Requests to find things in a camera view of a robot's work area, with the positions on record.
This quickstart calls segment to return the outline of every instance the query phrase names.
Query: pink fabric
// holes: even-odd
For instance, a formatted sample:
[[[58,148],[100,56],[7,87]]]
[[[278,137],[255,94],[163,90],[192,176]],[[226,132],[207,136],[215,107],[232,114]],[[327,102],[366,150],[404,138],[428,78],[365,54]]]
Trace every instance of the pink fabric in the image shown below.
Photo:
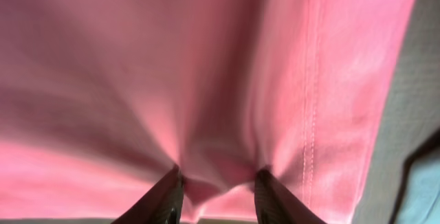
[[[328,223],[364,187],[413,0],[0,0],[0,218],[255,220],[265,164]]]

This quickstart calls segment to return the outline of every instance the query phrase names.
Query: stitching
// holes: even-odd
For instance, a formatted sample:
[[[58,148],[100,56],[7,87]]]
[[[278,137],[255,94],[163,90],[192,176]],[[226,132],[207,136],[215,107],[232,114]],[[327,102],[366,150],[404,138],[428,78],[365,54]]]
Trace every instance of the stitching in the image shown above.
[[[307,27],[306,42],[307,43],[309,42],[309,37],[310,37],[309,25],[310,25],[310,0],[307,0],[307,24],[306,24],[306,27]],[[303,202],[306,201],[305,171],[306,171],[306,165],[307,165],[307,163],[306,163],[307,156],[306,155],[307,155],[307,140],[308,140],[308,137],[306,134],[307,133],[306,130],[307,130],[307,83],[308,83],[307,82],[308,81],[308,79],[307,79],[307,75],[308,75],[308,73],[307,73],[307,68],[308,68],[307,59],[308,59],[308,57],[309,57],[309,51],[308,51],[308,49],[306,49],[305,50],[305,59],[304,59],[304,79],[305,79],[305,82],[304,82],[304,106],[303,106],[304,125],[302,126],[302,133],[303,133],[302,139],[304,141],[304,148],[302,150],[302,187],[301,187],[301,190],[302,190],[302,201]]]
[[[309,176],[309,198],[308,206],[311,207],[311,192],[314,180],[314,154],[315,154],[315,140],[316,140],[316,112],[318,108],[318,81],[319,81],[319,51],[321,45],[321,36],[319,34],[319,29],[322,27],[322,0],[318,0],[318,24],[316,26],[316,50],[314,55],[315,69],[314,69],[314,79],[313,79],[313,112],[312,112],[312,123],[311,123],[311,157],[310,157],[310,176]]]

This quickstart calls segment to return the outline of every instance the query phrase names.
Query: seam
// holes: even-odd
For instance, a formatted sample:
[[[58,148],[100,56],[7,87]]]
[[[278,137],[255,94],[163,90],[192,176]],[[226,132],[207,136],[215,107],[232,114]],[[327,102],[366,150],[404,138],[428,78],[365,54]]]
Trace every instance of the seam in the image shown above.
[[[307,199],[307,205],[311,207],[311,196],[314,180],[314,155],[315,155],[315,141],[316,141],[316,116],[318,109],[318,81],[320,75],[320,46],[321,35],[319,29],[322,27],[322,2],[323,0],[317,0],[318,20],[316,24],[316,40],[315,40],[315,54],[313,55],[314,71],[313,71],[313,102],[312,102],[312,117],[311,117],[311,151],[310,151],[310,171],[309,171],[309,198]]]
[[[306,33],[306,44],[308,44],[309,42],[309,37],[310,37],[310,0],[307,0],[307,18],[306,18],[306,28],[307,28],[307,33]],[[308,136],[307,136],[307,84],[308,84],[308,79],[307,79],[307,68],[308,68],[308,64],[307,64],[307,59],[309,57],[309,51],[306,48],[305,50],[305,54],[304,54],[304,105],[302,107],[302,114],[303,114],[303,126],[302,126],[302,140],[303,140],[303,150],[302,150],[302,187],[301,187],[301,195],[302,195],[302,202],[306,202],[306,195],[305,195],[305,187],[306,187],[306,182],[305,182],[305,172],[306,172],[306,166],[307,166],[307,140],[308,140]]]

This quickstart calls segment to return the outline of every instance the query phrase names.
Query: pink pants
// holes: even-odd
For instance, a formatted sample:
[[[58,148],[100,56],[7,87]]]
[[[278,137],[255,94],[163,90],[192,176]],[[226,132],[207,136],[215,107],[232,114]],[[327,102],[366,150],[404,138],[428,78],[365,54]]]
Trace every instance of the pink pants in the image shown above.
[[[0,219],[256,220],[266,164],[350,223],[414,0],[0,0]]]

